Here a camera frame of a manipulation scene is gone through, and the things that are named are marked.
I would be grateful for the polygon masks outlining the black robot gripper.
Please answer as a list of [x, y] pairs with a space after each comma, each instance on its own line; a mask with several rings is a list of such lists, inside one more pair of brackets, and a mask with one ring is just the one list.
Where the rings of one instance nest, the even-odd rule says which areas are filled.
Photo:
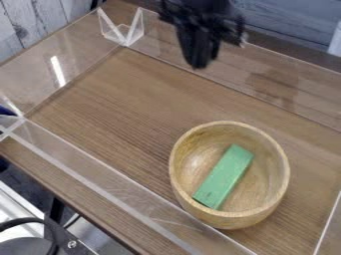
[[[178, 25], [182, 55], [194, 69], [205, 69], [217, 59], [221, 41], [236, 46], [246, 41], [245, 16], [232, 0], [161, 0], [159, 14], [162, 20]], [[198, 31], [189, 27], [209, 32], [204, 33], [201, 53]]]

